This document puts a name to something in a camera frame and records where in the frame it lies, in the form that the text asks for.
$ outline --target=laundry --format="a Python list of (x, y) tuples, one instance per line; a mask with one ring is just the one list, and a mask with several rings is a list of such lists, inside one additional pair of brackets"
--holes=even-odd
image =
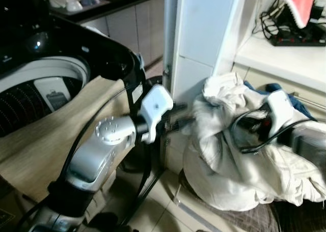
[[(281, 90), (282, 87), (278, 84), (278, 83), (269, 83), (266, 85), (265, 90), (266, 91), (260, 91), (260, 90), (256, 90), (248, 81), (244, 81), (243, 84), (245, 86), (247, 86), (249, 89), (256, 91), (262, 95), (268, 95), (271, 92), (277, 91), (277, 90)], [(288, 94), (288, 97), (293, 105), (293, 107), (298, 110), (299, 112), (303, 113), (305, 116), (307, 116), (310, 119), (315, 119), (314, 117), (311, 116), (309, 110), (305, 107), (305, 105), (303, 103), (301, 103), (301, 101), (299, 101), (296, 97), (294, 97), (293, 95)]]
[[(196, 194), (216, 209), (247, 211), (274, 199), (296, 206), (303, 199), (326, 199), (326, 184), (318, 168), (291, 148), (269, 144), (257, 155), (244, 155), (233, 145), (229, 126), (234, 117), (258, 109), (263, 99), (239, 75), (229, 73), (207, 79), (203, 94), (194, 101), (196, 121), (183, 168)], [(294, 110), (291, 122), (305, 118)], [(252, 135), (239, 131), (237, 141), (252, 145)]]

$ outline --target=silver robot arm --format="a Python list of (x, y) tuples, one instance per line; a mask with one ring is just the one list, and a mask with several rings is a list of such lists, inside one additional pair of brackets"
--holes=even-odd
[(152, 143), (161, 116), (173, 107), (165, 88), (155, 85), (142, 100), (140, 114), (106, 118), (75, 152), (65, 182), (49, 186), (50, 195), (37, 212), (29, 232), (75, 232), (93, 195), (107, 178), (115, 157), (137, 141)]

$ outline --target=red towel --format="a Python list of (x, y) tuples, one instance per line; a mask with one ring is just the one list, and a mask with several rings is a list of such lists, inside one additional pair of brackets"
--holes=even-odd
[(290, 7), (296, 25), (303, 28), (307, 25), (310, 17), (310, 10), (314, 0), (284, 0)]

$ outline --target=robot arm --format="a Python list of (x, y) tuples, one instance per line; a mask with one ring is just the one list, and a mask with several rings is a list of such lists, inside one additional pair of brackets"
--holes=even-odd
[(77, 231), (93, 195), (101, 188), (115, 157), (137, 142), (152, 143), (156, 125), (173, 107), (165, 88), (155, 85), (142, 101), (140, 114), (132, 118), (106, 118), (75, 152), (65, 181), (52, 182), (49, 196), (37, 212), (29, 232)]
[(98, 122), (92, 136), (74, 154), (67, 182), (82, 190), (99, 190), (115, 156), (134, 146), (136, 141), (153, 143), (156, 125), (172, 107), (171, 96), (163, 86), (156, 85), (142, 100), (136, 118), (111, 117)]
[[(235, 121), (247, 129), (249, 133), (257, 134), (260, 141), (272, 144), (283, 144), (291, 147), (298, 155), (314, 163), (317, 167), (326, 165), (326, 126), (324, 120), (312, 126), (296, 126), (310, 119), (287, 124), (293, 117), (294, 108), (290, 103), (287, 94), (282, 91), (275, 91), (267, 96), (260, 110), (267, 112), (265, 118), (256, 119), (253, 117), (238, 117)], [(244, 154), (256, 153), (261, 147), (252, 146), (239, 148)]]

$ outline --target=kitchen counter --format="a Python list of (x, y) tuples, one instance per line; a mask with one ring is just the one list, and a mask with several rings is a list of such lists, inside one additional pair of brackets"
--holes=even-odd
[(102, 17), (108, 14), (112, 14), (119, 10), (133, 6), (135, 4), (142, 3), (147, 0), (100, 0), (101, 3), (89, 7), (85, 7), (82, 11), (67, 12), (63, 8), (50, 7), (50, 12), (57, 16), (66, 18), (70, 21), (83, 23), (98, 17)]

